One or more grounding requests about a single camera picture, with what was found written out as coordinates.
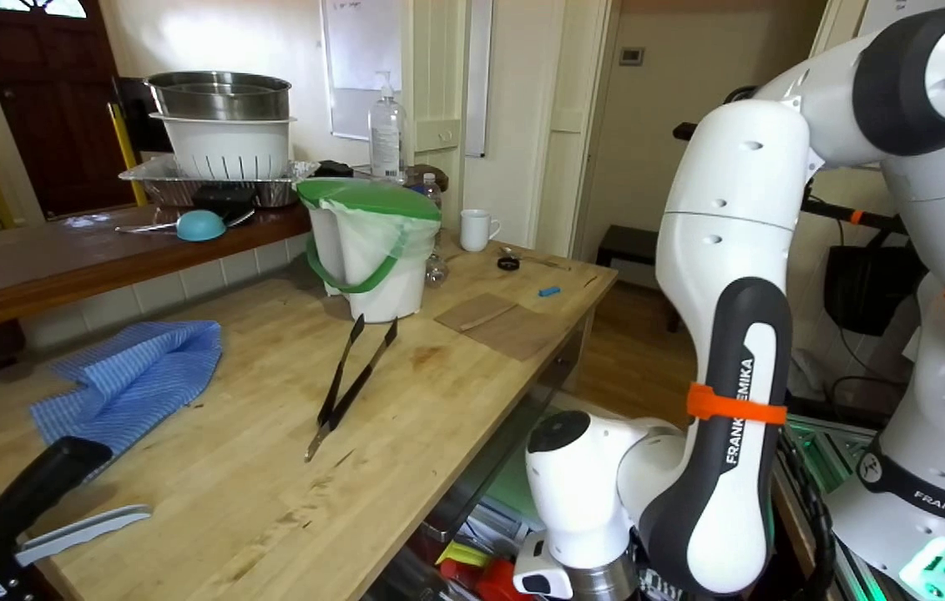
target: blue object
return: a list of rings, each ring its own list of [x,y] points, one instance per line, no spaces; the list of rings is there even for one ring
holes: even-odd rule
[[[227,224],[214,210],[186,210],[176,217],[179,242],[215,242],[219,234],[227,234]]]
[[[86,439],[121,458],[176,407],[201,397],[222,353],[214,320],[146,320],[53,363],[77,390],[33,403],[46,445]]]

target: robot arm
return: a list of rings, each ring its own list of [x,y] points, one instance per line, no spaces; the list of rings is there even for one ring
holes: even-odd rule
[[[857,164],[880,164],[914,251],[945,282],[945,222],[922,210],[945,210],[945,11],[792,68],[750,102],[711,112],[688,145],[653,275],[695,340],[695,424],[629,526],[670,584],[732,596],[766,562],[766,476],[792,361],[789,251],[808,177]],[[532,484],[554,458],[527,454]],[[569,547],[576,517],[565,520]]]

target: black tongs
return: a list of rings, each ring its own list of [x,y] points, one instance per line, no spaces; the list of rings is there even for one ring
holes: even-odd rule
[[[356,324],[351,324],[351,335],[347,335],[347,343],[339,350],[339,361],[336,361],[326,400],[323,400],[323,407],[312,418],[312,439],[307,445],[303,460],[309,460],[312,452],[323,445],[323,439],[329,431],[336,431],[339,418],[356,400],[356,393],[365,390],[367,376],[373,375],[378,356],[398,340],[398,320],[391,320],[391,329],[383,330],[380,343],[373,346],[373,353],[369,353],[367,368],[356,375],[356,380],[336,397],[345,361],[347,361],[347,353],[351,353],[351,346],[356,343],[359,335],[365,335],[365,314],[356,319]]]

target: window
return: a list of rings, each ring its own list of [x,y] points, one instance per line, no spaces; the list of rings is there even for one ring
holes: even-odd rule
[[[50,16],[70,16],[70,20],[84,20],[84,7],[81,0],[0,0],[0,11],[12,11],[12,13],[50,13]]]

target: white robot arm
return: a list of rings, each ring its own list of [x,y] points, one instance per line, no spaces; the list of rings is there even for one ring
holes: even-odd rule
[[[653,460],[649,470],[636,470],[629,460],[624,469],[615,460],[644,448],[644,439],[591,415],[580,431],[565,431],[547,452],[527,452],[538,509],[557,504],[554,480],[567,480],[560,491],[573,496],[576,480],[598,488],[616,480],[621,488],[636,476],[653,480],[639,484],[644,497],[594,491],[586,501],[626,504],[629,530],[664,582],[733,596],[762,576],[771,547],[766,476],[783,424],[792,361],[789,251],[808,177],[820,166],[855,164],[884,171],[914,251],[932,272],[924,291],[939,287],[940,294],[945,11],[818,55],[750,102],[724,103],[696,123],[656,236],[656,284],[688,324],[696,353],[695,424],[684,431],[673,466]],[[902,476],[906,488],[847,484],[832,501],[838,537],[897,582],[906,582],[909,559],[945,530],[945,300],[924,311],[922,356],[932,353],[936,361],[918,361],[914,389],[875,448],[875,458],[893,469],[892,476]],[[576,422],[573,415],[557,415],[544,427]],[[594,435],[599,427],[616,427],[624,439],[608,439],[605,452],[605,439]],[[591,448],[599,448],[598,460],[560,470],[565,458],[591,458]],[[909,530],[910,541],[892,543],[893,530],[880,530],[880,511],[893,511],[889,528]],[[544,513],[554,551],[580,547],[580,537],[599,537],[605,528],[605,520],[576,520],[576,513],[560,520],[565,528]],[[616,547],[591,562],[569,562],[567,551],[554,559],[586,571],[616,562]]]

